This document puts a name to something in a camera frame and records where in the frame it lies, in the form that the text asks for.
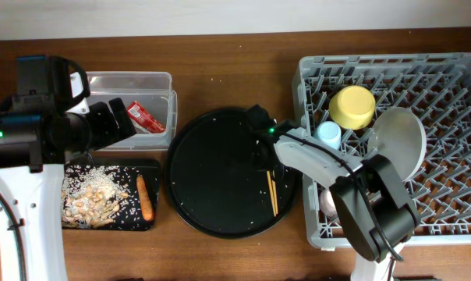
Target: yellow bowl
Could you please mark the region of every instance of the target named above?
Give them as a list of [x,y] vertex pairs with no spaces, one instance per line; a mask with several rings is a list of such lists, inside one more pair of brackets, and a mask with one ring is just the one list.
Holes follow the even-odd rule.
[[365,87],[348,86],[329,103],[331,118],[345,129],[358,130],[369,125],[376,110],[374,96]]

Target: black tray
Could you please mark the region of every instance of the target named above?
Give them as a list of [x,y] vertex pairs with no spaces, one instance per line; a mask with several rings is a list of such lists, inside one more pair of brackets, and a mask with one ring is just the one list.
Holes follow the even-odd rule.
[[286,168],[276,184],[274,217],[267,174],[250,163],[254,139],[244,110],[227,108],[189,123],[168,151],[168,199],[192,227],[221,238],[261,233],[280,221],[298,194],[301,173]]
[[[156,207],[158,204],[158,191],[161,165],[154,159],[136,159],[136,158],[94,158],[94,166],[119,166],[116,171],[115,183],[128,184],[130,189],[129,197],[127,198],[129,204],[122,206],[119,214],[115,217],[115,222],[102,226],[98,230],[132,230],[132,231],[145,231],[149,230],[153,225],[156,218]],[[90,162],[85,158],[78,158],[65,165],[65,178],[76,177],[79,173],[86,173],[92,167]],[[148,222],[143,219],[140,210],[140,199],[136,192],[136,176],[141,175],[145,181],[147,193],[151,200],[154,210],[154,220]],[[62,204],[65,204],[66,199],[62,199]],[[133,215],[131,214],[132,208],[135,208]],[[88,229],[88,228],[72,228],[63,227],[63,229]]]

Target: gray plastic dish rack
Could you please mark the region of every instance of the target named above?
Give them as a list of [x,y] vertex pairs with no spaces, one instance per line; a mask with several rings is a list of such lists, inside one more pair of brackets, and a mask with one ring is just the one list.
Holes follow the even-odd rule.
[[[331,120],[332,96],[349,85],[373,93],[374,120],[400,106],[410,108],[424,125],[427,153],[405,182],[422,222],[407,244],[471,244],[471,53],[305,57],[292,82],[296,121],[313,133]],[[361,130],[342,130],[341,151],[372,156],[367,140],[374,120]],[[323,250],[351,247],[338,218],[320,211],[323,189],[303,177],[308,241]]]

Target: red wrapper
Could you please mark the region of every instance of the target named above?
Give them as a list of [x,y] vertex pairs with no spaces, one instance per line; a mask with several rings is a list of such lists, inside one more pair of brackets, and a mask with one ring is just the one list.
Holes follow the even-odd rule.
[[165,128],[138,102],[134,101],[126,109],[131,119],[151,133],[163,133]]

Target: wooden chopstick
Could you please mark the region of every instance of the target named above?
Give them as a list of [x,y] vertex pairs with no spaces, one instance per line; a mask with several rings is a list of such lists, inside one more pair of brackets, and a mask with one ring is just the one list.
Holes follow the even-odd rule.
[[270,178],[270,171],[267,171],[267,181],[268,181],[268,190],[270,191],[270,199],[272,202],[272,211],[274,213],[274,216],[277,216],[277,208],[275,207],[275,204],[274,204],[274,188],[273,188],[275,183],[272,180],[272,178]]
[[275,215],[277,215],[279,213],[279,210],[278,210],[278,205],[277,205],[277,189],[275,188],[275,181],[272,180],[272,194],[274,195],[274,206],[275,206]]

